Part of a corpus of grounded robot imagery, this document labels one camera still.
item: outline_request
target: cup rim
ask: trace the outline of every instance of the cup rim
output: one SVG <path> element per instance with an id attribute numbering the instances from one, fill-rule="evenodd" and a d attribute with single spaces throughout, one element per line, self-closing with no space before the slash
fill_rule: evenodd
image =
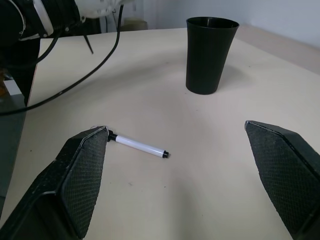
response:
<path id="1" fill-rule="evenodd" d="M 220 19 L 220 20 L 227 20 L 229 22 L 232 22 L 235 24 L 235 26 L 233 27 L 207 27 L 207 26 L 200 26 L 197 24 L 194 24 L 192 22 L 190 22 L 190 20 L 194 20 L 194 19 Z M 214 16 L 195 16 L 195 17 L 190 17 L 186 20 L 187 24 L 190 24 L 192 26 L 198 27 L 198 28 L 203 28 L 203 29 L 234 29 L 234 28 L 238 28 L 240 26 L 239 23 L 237 23 L 236 21 L 227 19 L 227 18 L 223 18 L 223 17 L 214 17 Z"/>

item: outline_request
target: black cup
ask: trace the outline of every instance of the black cup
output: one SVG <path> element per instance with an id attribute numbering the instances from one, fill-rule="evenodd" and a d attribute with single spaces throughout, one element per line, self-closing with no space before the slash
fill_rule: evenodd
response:
<path id="1" fill-rule="evenodd" d="M 213 94 L 218 88 L 239 23 L 218 17 L 193 17 L 186 23 L 186 87 L 195 94 Z"/>

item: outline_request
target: table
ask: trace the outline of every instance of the table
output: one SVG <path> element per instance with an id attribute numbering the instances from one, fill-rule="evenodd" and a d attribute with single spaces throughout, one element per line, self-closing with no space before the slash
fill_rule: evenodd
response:
<path id="1" fill-rule="evenodd" d="M 30 104 L 88 73 L 115 39 L 89 36 L 94 55 L 83 37 L 59 39 L 37 67 Z M 108 143 L 86 240 L 290 240 L 244 125 L 281 126 L 319 151 L 320 75 L 236 38 L 218 91 L 204 96 L 186 89 L 186 60 L 185 29 L 124 32 L 88 81 L 28 112 L 1 225 L 68 138 L 108 125 L 171 157 Z"/>

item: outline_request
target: white wall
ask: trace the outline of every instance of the white wall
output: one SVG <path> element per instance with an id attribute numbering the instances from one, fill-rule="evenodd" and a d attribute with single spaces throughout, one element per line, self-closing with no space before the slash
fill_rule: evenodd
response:
<path id="1" fill-rule="evenodd" d="M 186 19 L 232 19 L 320 48 L 320 0 L 144 0 L 150 28 L 184 28 Z"/>

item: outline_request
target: marker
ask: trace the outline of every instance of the marker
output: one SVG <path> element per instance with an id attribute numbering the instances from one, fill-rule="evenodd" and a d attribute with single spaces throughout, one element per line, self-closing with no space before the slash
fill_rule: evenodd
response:
<path id="1" fill-rule="evenodd" d="M 123 144 L 123 145 L 126 145 L 126 146 L 129 146 L 129 147 L 132 147 L 134 149 L 138 149 L 138 150 L 146 152 L 148 154 L 155 155 L 155 156 L 163 158 L 163 159 L 167 159 L 169 157 L 169 152 L 167 152 L 166 150 L 163 150 L 163 149 L 160 149 L 160 148 L 157 148 L 154 146 L 149 146 L 149 145 L 143 144 L 141 142 L 132 140 L 130 138 L 117 135 L 111 130 L 109 130 L 108 142 L 110 142 L 110 140 L 115 141 L 120 144 Z"/>

